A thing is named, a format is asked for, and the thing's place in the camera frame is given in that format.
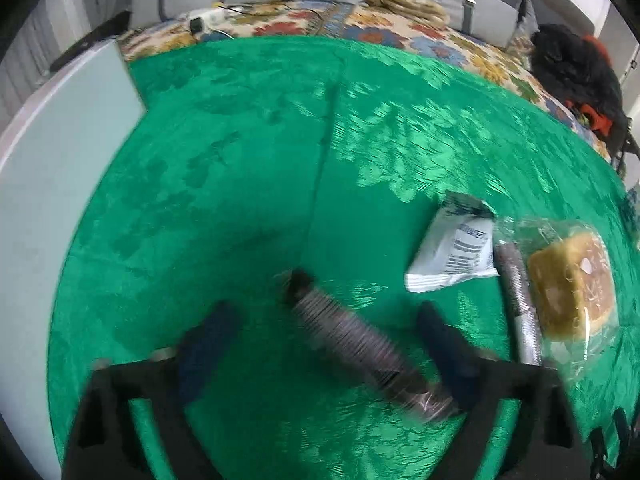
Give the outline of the dark chocolate bar packet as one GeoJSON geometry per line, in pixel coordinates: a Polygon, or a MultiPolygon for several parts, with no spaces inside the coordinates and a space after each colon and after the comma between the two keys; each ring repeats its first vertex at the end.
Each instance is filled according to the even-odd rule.
{"type": "Polygon", "coordinates": [[[458,412],[442,385],[429,382],[386,335],[319,288],[303,269],[291,272],[286,301],[311,339],[382,393],[387,401],[439,422],[458,412]]]}

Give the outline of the packaged bread loaf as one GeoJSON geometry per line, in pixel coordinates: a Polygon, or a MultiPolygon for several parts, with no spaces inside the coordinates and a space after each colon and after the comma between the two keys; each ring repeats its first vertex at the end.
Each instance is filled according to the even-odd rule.
{"type": "Polygon", "coordinates": [[[542,364],[574,382],[594,367],[618,331],[608,250],[584,222],[509,217],[495,225],[498,243],[518,245],[537,311],[542,364]]]}

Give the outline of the white silver snack pouch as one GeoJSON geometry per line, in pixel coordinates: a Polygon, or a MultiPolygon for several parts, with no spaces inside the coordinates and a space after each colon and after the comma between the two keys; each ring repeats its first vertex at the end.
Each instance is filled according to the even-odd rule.
{"type": "Polygon", "coordinates": [[[474,278],[493,278],[494,211],[479,198],[448,192],[405,273],[408,292],[423,294],[474,278]]]}

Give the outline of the white cardboard box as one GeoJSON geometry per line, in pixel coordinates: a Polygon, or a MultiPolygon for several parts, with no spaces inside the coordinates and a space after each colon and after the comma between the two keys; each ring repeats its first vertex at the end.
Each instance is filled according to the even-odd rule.
{"type": "Polygon", "coordinates": [[[1,135],[1,415],[43,479],[61,475],[47,393],[58,280],[88,201],[144,113],[107,40],[30,96],[1,135]]]}

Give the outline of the black chair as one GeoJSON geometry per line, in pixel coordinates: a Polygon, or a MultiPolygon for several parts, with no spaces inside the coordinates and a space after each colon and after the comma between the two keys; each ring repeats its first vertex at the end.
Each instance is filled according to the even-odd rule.
{"type": "Polygon", "coordinates": [[[627,175],[627,165],[625,156],[631,155],[636,159],[640,159],[639,144],[632,135],[632,118],[626,117],[626,127],[620,149],[612,156],[611,166],[615,169],[616,174],[624,180],[627,175]]]}

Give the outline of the red garment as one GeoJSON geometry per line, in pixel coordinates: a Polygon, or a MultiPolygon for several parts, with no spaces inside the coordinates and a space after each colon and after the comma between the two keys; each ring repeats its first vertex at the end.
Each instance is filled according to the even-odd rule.
{"type": "Polygon", "coordinates": [[[612,141],[622,97],[608,50],[590,35],[582,36],[577,47],[576,75],[570,80],[573,88],[565,105],[584,116],[599,139],[612,141]]]}

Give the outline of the green patterned tablecloth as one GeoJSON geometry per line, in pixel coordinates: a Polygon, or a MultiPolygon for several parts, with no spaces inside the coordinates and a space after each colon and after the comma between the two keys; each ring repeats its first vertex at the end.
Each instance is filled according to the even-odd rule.
{"type": "Polygon", "coordinates": [[[175,344],[225,299],[239,335],[190,422],[228,479],[422,479],[459,428],[385,403],[282,304],[301,266],[433,373],[404,275],[449,191],[502,216],[580,220],[610,254],[620,328],[573,386],[583,434],[639,394],[639,255],[625,192],[578,134],[457,67],[319,37],[198,44],[132,63],[148,110],[65,263],[48,395],[64,448],[95,360],[175,344]]]}

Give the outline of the floral bedsheet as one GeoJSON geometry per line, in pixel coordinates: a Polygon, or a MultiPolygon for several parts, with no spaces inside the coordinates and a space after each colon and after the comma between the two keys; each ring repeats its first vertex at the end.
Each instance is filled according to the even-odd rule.
{"type": "Polygon", "coordinates": [[[120,50],[131,62],[200,41],[241,37],[319,36],[379,44],[437,58],[482,76],[549,113],[607,162],[612,160],[605,143],[589,128],[587,118],[555,99],[534,77],[530,71],[533,43],[522,26],[500,49],[450,27],[376,6],[303,0],[217,6],[213,12],[213,23],[205,25],[201,32],[190,31],[186,14],[147,28],[130,29],[118,37],[120,50]]]}

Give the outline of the black jacket pile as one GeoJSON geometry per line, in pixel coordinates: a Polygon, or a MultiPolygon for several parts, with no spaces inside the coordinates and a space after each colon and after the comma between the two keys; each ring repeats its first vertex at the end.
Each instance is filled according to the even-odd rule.
{"type": "Polygon", "coordinates": [[[620,82],[599,40],[560,24],[543,24],[532,36],[532,73],[544,90],[589,118],[608,154],[622,149],[629,132],[620,82]]]}

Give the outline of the far right grey pillow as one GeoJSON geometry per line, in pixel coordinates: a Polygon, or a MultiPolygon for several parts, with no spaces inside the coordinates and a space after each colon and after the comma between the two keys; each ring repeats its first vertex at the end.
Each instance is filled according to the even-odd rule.
{"type": "Polygon", "coordinates": [[[521,0],[518,6],[518,19],[506,45],[506,53],[517,58],[523,66],[526,66],[535,47],[533,36],[538,30],[533,1],[521,0]]]}

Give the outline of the white power adapter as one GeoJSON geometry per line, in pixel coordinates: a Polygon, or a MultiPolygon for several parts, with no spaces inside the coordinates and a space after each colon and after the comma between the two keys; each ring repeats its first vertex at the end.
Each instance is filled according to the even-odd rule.
{"type": "Polygon", "coordinates": [[[196,36],[213,32],[218,25],[227,19],[227,16],[227,9],[216,6],[216,8],[191,11],[186,16],[186,19],[188,20],[190,33],[196,36]]]}

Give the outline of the grey curtain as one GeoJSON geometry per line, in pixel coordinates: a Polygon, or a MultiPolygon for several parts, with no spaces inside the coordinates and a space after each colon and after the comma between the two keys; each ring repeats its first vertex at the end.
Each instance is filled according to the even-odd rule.
{"type": "Polygon", "coordinates": [[[52,66],[127,24],[131,0],[39,0],[1,48],[1,125],[46,81],[52,66]]]}

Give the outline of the folded beige cloth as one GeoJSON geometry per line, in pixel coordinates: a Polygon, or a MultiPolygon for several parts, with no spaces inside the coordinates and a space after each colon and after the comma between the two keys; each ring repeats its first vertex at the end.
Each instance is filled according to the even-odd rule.
{"type": "Polygon", "coordinates": [[[385,8],[406,18],[416,18],[437,27],[449,25],[450,16],[435,0],[364,0],[369,6],[385,8]]]}

